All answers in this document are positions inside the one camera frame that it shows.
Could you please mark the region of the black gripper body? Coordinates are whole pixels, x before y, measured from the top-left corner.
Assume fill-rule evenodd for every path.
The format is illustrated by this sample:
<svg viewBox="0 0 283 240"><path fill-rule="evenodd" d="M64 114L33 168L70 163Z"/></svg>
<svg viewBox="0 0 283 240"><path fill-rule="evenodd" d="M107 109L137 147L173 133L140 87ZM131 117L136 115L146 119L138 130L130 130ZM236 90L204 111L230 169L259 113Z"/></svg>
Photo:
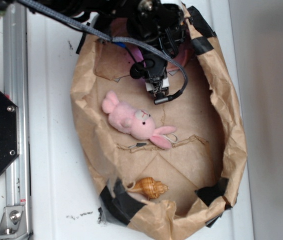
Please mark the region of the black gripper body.
<svg viewBox="0 0 283 240"><path fill-rule="evenodd" d="M185 40L184 9L180 0L111 0L101 18L111 23L127 19L128 34L165 54L178 54Z"/></svg>

